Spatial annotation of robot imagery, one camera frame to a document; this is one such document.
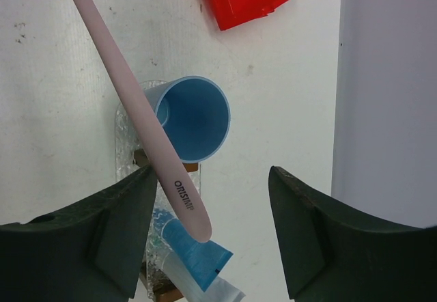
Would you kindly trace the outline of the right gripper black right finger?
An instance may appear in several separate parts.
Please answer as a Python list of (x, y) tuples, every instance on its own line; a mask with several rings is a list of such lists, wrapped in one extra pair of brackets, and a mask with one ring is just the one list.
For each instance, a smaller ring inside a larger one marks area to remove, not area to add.
[(268, 192), (291, 300), (436, 300), (435, 227), (369, 215), (281, 167)]

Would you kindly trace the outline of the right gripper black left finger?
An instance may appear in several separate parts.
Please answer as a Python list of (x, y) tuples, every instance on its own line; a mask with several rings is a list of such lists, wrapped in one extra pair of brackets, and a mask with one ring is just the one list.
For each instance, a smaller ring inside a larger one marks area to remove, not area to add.
[(156, 188), (146, 166), (28, 223), (1, 226), (1, 300), (132, 299)]

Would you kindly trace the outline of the blue toothpaste tube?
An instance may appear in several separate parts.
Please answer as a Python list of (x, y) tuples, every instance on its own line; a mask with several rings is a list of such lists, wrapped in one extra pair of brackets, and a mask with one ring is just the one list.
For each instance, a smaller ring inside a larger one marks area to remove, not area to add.
[(204, 292), (233, 256), (231, 251), (214, 241), (200, 243), (193, 239), (178, 219), (166, 222), (161, 234)]

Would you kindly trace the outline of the pink toothbrush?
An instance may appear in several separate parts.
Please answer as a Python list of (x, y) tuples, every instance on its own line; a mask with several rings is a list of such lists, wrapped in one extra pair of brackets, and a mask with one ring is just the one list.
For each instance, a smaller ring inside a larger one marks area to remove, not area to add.
[(212, 226), (197, 189), (93, 0), (73, 0), (175, 214), (201, 243)]

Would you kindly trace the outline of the blue plastic cup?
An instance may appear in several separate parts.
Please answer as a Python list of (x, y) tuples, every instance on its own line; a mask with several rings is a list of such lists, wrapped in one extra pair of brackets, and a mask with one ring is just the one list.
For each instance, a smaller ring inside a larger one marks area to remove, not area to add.
[(202, 162), (223, 145), (231, 112), (216, 83), (188, 76), (147, 87), (144, 92), (183, 163)]

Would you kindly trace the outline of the clear textured holder with wood ends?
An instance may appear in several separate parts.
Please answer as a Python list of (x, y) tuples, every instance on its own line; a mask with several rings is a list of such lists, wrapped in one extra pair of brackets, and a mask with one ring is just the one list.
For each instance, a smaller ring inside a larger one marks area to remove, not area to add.
[[(146, 166), (148, 159), (143, 150), (135, 150), (133, 153), (135, 165)], [(199, 163), (183, 163), (188, 173), (197, 173), (200, 169)], [(141, 265), (140, 280), (145, 286), (147, 293), (152, 294), (153, 301), (179, 301), (184, 298), (183, 294), (173, 284), (173, 282), (156, 265), (156, 256), (149, 251), (153, 246), (158, 246), (158, 239), (150, 234), (147, 238), (146, 250)]]

